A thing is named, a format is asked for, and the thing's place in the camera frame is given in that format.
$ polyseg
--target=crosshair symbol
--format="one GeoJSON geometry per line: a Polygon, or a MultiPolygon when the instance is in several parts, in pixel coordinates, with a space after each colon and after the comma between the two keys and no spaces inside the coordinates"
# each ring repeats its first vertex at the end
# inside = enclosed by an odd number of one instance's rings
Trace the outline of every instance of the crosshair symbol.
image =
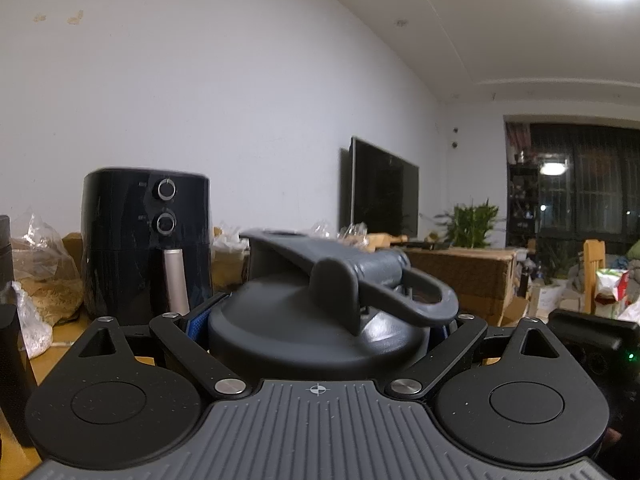
{"type": "Polygon", "coordinates": [[[327,390],[329,390],[329,388],[325,388],[324,386],[322,386],[322,384],[316,384],[311,388],[307,388],[307,390],[310,391],[312,394],[316,394],[317,396],[319,396],[321,394],[324,394],[327,390]]]}

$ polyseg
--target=gray ribbed plate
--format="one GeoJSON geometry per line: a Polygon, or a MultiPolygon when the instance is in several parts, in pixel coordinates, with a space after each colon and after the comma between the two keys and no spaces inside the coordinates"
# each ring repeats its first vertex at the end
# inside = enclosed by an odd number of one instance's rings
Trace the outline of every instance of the gray ribbed plate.
{"type": "Polygon", "coordinates": [[[370,381],[265,381],[258,393],[213,405],[171,453],[118,471],[45,461],[30,480],[532,480],[606,478],[591,462],[544,472],[500,468],[453,446],[416,402],[370,381]]]}

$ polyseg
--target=tv screen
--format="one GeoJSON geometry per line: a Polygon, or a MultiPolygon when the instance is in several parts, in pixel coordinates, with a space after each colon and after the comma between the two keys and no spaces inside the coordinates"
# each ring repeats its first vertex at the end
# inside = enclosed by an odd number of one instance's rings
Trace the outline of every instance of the tv screen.
{"type": "Polygon", "coordinates": [[[418,167],[351,137],[351,223],[370,233],[418,235],[418,167]]]}

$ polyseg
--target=peeling paint spot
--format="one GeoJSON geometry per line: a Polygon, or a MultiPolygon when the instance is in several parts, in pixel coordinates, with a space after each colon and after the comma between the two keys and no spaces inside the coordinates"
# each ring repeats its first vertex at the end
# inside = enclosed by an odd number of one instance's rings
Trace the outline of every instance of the peeling paint spot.
{"type": "Polygon", "coordinates": [[[66,22],[69,25],[80,25],[80,20],[82,20],[83,16],[84,16],[84,10],[78,10],[78,13],[75,16],[72,16],[71,18],[66,20],[66,22]]]}

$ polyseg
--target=white wall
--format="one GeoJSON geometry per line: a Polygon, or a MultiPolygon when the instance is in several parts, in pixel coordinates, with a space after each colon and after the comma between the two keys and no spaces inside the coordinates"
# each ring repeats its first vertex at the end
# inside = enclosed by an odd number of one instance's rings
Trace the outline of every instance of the white wall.
{"type": "Polygon", "coordinates": [[[0,0],[0,212],[32,206],[62,234],[101,166],[205,173],[212,222],[335,222],[352,135],[420,165],[430,217],[436,114],[336,0],[0,0]]]}
{"type": "MultiPolygon", "coordinates": [[[[442,130],[446,145],[446,207],[457,203],[489,202],[507,213],[507,167],[504,140],[505,116],[581,116],[640,121],[640,107],[595,102],[511,101],[449,105],[442,130]],[[451,143],[457,141],[458,147],[451,143]]],[[[502,230],[492,234],[494,246],[504,246],[502,230]]]]}

